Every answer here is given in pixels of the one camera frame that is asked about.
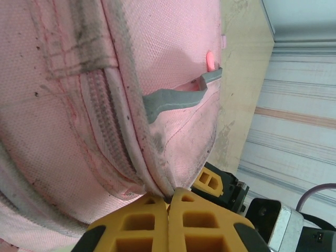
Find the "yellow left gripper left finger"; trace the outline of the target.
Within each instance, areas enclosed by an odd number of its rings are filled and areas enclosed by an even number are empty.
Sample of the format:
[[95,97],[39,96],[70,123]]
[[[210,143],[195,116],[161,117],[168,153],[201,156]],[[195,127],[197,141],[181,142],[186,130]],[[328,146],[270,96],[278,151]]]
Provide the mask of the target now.
[[168,252],[165,201],[143,195],[91,223],[73,252]]

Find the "pink backpack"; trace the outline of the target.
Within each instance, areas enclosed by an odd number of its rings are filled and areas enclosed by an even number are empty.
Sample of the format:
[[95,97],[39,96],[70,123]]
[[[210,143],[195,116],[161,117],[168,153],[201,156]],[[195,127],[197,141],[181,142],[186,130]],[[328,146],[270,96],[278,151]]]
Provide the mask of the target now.
[[221,0],[0,0],[0,252],[188,188],[215,142]]

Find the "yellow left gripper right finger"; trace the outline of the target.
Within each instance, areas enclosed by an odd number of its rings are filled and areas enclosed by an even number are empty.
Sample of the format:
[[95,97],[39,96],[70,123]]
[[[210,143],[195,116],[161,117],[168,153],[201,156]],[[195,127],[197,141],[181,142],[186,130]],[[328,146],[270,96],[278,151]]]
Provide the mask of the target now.
[[245,217],[177,188],[168,222],[169,252],[269,252]]

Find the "aluminium corner post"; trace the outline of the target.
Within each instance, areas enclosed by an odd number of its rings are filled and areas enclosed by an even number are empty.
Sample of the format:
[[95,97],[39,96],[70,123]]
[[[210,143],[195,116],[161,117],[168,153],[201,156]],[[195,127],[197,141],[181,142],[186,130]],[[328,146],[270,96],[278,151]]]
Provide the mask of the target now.
[[275,47],[278,48],[336,48],[336,35],[333,34],[275,34]]

